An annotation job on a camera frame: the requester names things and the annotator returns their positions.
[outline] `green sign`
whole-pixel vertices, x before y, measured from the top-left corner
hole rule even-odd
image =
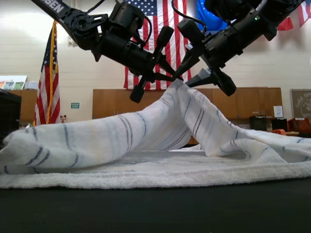
[[[71,109],[79,109],[80,103],[71,103]]]

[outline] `cable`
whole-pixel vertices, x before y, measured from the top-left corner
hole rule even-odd
[[[95,6],[93,6],[92,8],[90,8],[86,13],[89,14],[92,11],[94,11],[97,7],[99,7],[105,0],[100,0],[98,3],[96,3]]]
[[[174,0],[172,0],[171,3],[172,3],[172,8],[173,8],[173,10],[174,10],[177,14],[179,14],[180,16],[182,16],[182,17],[184,17],[184,18],[192,19],[194,22],[197,22],[197,23],[199,23],[199,24],[202,24],[202,25],[204,26],[203,31],[204,31],[204,32],[207,31],[207,26],[206,26],[206,24],[205,24],[203,21],[201,21],[201,20],[199,20],[199,19],[197,19],[197,18],[193,18],[193,17],[190,17],[190,16],[188,16],[188,15],[185,15],[185,14],[181,13],[181,12],[174,6]]]
[[[151,36],[151,33],[152,33],[152,24],[151,24],[150,19],[149,19],[147,16],[145,16],[145,18],[146,18],[146,20],[148,20],[149,27],[150,27],[150,30],[149,30],[149,35],[148,35],[148,37],[147,37],[147,39],[146,39],[146,41],[145,41],[145,43],[147,44],[147,43],[148,43],[148,41],[149,41],[149,38],[150,38],[150,36]]]

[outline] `white cloth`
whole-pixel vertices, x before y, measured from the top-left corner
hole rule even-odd
[[[191,135],[200,145],[178,150]],[[2,188],[208,186],[308,176],[311,139],[241,129],[179,80],[143,111],[16,131],[0,151]]]

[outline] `poster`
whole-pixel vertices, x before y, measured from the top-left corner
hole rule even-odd
[[[0,88],[4,90],[22,90],[24,88],[27,76],[25,75],[0,75]]]
[[[0,81],[0,89],[3,89],[4,85],[5,85],[5,82],[4,81]]]
[[[311,120],[311,90],[292,89],[291,99],[293,117]]]
[[[13,90],[22,90],[23,86],[24,86],[23,82],[16,82],[15,85],[14,85]]]
[[[14,87],[14,82],[11,81],[11,82],[6,82],[3,89],[4,90],[13,90],[13,87]]]

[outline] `black table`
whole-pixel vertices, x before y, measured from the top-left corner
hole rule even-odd
[[[304,233],[311,179],[204,188],[0,190],[2,233]]]

